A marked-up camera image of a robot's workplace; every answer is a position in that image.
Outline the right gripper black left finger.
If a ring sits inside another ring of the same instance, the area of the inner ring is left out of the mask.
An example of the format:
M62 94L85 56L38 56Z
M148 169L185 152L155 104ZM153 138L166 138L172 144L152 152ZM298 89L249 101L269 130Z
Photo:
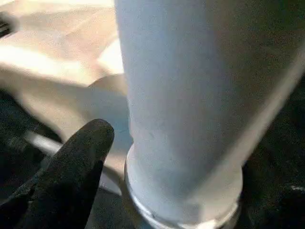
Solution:
M114 129L94 119L78 130L0 206L3 229L82 229L86 226Z

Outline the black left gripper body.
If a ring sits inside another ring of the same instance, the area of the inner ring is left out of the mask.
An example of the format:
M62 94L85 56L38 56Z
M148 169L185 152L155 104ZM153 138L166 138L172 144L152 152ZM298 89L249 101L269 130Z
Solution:
M0 13L0 38L8 36L15 31L14 20L5 12Z

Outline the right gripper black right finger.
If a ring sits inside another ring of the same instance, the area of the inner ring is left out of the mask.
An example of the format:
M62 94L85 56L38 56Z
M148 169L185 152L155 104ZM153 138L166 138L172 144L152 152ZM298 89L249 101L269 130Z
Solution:
M240 229L305 227L305 152L260 144L243 166Z

